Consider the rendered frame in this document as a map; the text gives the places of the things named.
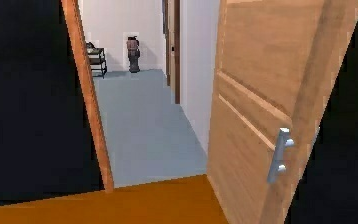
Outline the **brown wooden room door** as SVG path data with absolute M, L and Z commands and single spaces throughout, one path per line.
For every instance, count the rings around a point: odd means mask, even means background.
M 180 0 L 162 0 L 166 48 L 166 81 L 180 103 Z

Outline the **light wooden room door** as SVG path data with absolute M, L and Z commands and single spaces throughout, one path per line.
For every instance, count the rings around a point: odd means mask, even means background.
M 229 224 L 284 224 L 357 21 L 358 0 L 220 1 L 207 177 Z

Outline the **black shelf rack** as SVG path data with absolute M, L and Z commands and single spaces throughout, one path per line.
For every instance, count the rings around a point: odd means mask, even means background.
M 92 42 L 86 43 L 87 55 L 92 71 L 99 71 L 100 77 L 104 78 L 108 71 L 105 50 L 96 47 Z

